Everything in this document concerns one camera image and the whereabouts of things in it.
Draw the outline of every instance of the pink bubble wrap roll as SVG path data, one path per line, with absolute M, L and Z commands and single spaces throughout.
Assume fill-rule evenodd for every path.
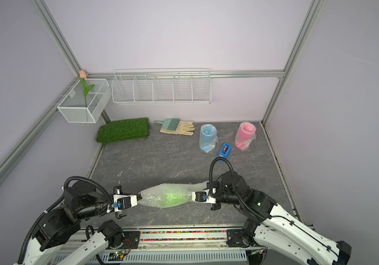
M 245 151 L 250 146 L 253 139 L 256 138 L 256 127 L 251 123 L 241 123 L 235 136 L 235 146 Z

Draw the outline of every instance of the gray tabletop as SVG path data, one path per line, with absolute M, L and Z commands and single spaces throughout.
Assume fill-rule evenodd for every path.
M 259 123 L 254 123 L 256 139 L 247 151 L 234 147 L 236 131 L 240 123 L 212 123 L 217 128 L 219 142 L 211 153 L 199 147 L 200 127 L 194 123 L 194 135 L 172 135 L 160 133 L 160 125 L 152 124 L 146 139 L 109 143 L 101 154 L 92 179 L 100 183 L 108 192 L 112 187 L 122 185 L 126 193 L 141 190 L 161 183 L 194 184 L 208 180 L 208 170 L 212 160 L 224 143 L 233 146 L 228 157 L 234 170 L 245 178 L 250 188 L 258 189 L 281 204 L 292 213 L 288 196 L 277 171 L 265 136 Z M 228 171 L 221 162 L 214 166 L 213 178 Z M 127 216 L 116 220 L 114 214 L 93 217 L 83 221 L 99 227 L 106 220 L 116 220 L 120 226 L 147 225 L 192 225 L 192 224 L 236 224 L 247 219 L 232 205 L 222 204 L 216 211 L 210 204 L 188 202 L 179 206 L 159 209 L 138 205 L 126 210 Z

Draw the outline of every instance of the beige glove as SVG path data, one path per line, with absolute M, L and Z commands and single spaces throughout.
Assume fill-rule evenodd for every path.
M 160 132 L 165 133 L 165 134 L 193 135 L 194 130 L 195 128 L 194 128 L 194 125 L 192 124 L 192 121 L 180 121 L 175 131 L 161 128 Z

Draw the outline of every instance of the wire shelf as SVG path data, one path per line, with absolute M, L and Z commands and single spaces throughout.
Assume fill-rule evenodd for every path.
M 113 70 L 118 104 L 211 103 L 210 69 Z
M 82 84 L 77 80 L 72 90 L 57 106 L 69 123 L 96 123 L 111 97 L 107 79 L 86 78 L 85 84 L 86 86 L 94 84 L 86 95 L 86 102 Z

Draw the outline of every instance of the artificial grass mat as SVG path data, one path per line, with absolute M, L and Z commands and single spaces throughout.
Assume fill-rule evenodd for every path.
M 148 118 L 115 120 L 98 130 L 97 142 L 108 143 L 148 136 Z

